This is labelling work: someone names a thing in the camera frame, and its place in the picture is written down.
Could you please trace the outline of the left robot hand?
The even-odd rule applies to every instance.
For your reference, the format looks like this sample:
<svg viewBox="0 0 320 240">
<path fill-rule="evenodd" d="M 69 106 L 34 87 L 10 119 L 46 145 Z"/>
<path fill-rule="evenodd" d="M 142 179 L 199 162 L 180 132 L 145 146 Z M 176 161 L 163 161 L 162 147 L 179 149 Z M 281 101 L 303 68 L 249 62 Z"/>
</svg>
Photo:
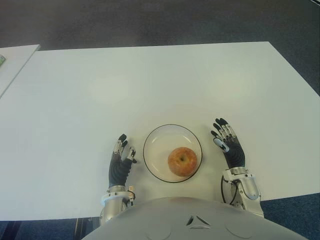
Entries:
<svg viewBox="0 0 320 240">
<path fill-rule="evenodd" d="M 128 141 L 125 134 L 122 134 L 115 143 L 108 170 L 109 188 L 114 186 L 125 186 L 132 164 L 137 163 L 135 160 L 136 150 L 133 146 L 129 148 L 127 157 L 122 160 L 122 154 L 127 144 Z"/>
</svg>

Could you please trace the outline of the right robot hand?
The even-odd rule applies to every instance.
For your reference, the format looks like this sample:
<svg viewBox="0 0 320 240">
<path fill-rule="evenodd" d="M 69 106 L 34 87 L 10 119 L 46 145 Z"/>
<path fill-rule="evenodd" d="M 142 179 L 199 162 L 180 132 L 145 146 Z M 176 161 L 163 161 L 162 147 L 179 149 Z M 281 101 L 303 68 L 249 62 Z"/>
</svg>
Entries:
<svg viewBox="0 0 320 240">
<path fill-rule="evenodd" d="M 225 119 L 216 118 L 213 127 L 213 142 L 222 150 L 228 168 L 245 167 L 245 153 L 232 126 Z"/>
</svg>

